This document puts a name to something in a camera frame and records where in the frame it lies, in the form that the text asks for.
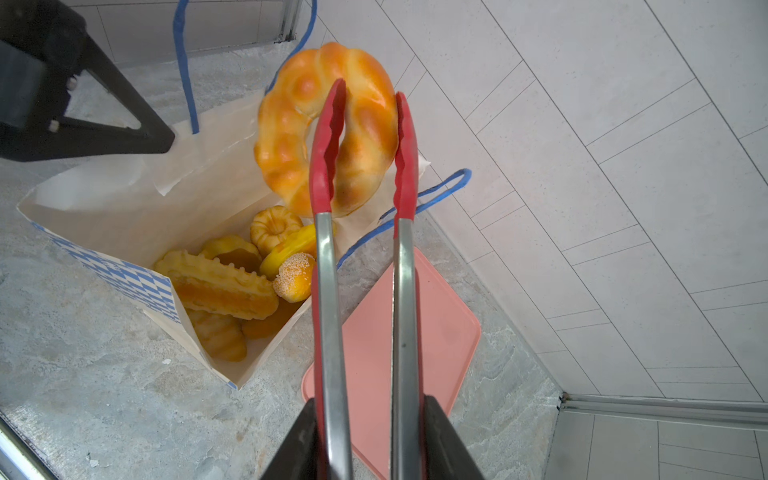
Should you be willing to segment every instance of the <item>pink plate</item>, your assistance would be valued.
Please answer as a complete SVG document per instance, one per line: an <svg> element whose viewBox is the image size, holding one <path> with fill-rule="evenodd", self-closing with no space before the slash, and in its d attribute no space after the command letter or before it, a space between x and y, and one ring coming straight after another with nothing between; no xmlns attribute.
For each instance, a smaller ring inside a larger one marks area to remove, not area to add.
<svg viewBox="0 0 768 480"><path fill-rule="evenodd" d="M480 322L424 255L419 273L424 393L451 412L480 341ZM392 266L342 327L352 447L379 478L389 478L392 395ZM304 400L314 397L314 364L304 374Z"/></svg>

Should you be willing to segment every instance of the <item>blue checkered pattern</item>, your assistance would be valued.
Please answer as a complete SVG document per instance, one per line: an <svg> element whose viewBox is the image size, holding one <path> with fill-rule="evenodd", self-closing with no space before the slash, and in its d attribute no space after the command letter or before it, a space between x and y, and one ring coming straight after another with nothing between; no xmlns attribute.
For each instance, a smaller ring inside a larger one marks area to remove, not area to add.
<svg viewBox="0 0 768 480"><path fill-rule="evenodd" d="M176 323L181 323L167 277L148 268L80 247L35 222L32 224L46 232L54 243L79 260L85 268L96 272L118 292L143 303L148 309L162 313Z"/></svg>

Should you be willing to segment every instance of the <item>tongs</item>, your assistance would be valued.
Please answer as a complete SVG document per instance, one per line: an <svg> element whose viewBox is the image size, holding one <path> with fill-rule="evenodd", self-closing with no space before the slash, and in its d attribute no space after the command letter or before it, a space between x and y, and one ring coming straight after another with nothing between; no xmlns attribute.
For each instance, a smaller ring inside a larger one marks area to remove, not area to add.
<svg viewBox="0 0 768 480"><path fill-rule="evenodd" d="M339 315L331 199L339 137L344 128L346 83L336 80L318 120L310 159L310 201L317 232L313 271L315 400L319 430L319 478L352 478L352 449ZM395 258L392 308L393 480L424 478L423 398L419 344L419 291L413 253L413 219L419 185L419 152L408 102L397 94L399 147L394 197Z"/></svg>

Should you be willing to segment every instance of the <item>gray marble countertop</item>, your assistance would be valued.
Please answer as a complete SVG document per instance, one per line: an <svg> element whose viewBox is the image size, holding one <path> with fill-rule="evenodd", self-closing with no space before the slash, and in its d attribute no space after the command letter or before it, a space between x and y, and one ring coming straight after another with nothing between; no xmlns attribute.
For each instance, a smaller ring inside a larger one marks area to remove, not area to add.
<svg viewBox="0 0 768 480"><path fill-rule="evenodd" d="M291 47L192 58L198 111L262 88ZM174 63L124 73L166 122L185 118ZM99 89L81 81L71 114L130 124ZM257 478L303 406L310 315L242 390L225 386L15 210L82 161L0 159L0 412L61 478ZM429 214L415 222L415 242L482 325L453 425L488 480L542 478L559 388ZM343 318L391 263L391 243L383 234L341 269ZM373 478L356 458L355 474Z"/></svg>

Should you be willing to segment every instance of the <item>white paper bag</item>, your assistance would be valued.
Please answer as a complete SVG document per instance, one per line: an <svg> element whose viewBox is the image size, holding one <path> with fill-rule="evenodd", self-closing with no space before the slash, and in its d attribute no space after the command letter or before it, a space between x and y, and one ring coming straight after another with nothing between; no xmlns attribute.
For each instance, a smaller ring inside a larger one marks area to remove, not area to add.
<svg viewBox="0 0 768 480"><path fill-rule="evenodd" d="M244 361L225 362L205 353L170 280L151 267L168 250L198 253L206 240L229 233L248 239L253 216L280 203L253 158L262 96L203 113L197 135L189 121L175 125L176 141L166 154L96 157L38 185L18 205L37 228L236 389L310 307L311 298L272 339L249 341ZM393 164L368 203L337 219L337 258L392 207L394 178Z"/></svg>

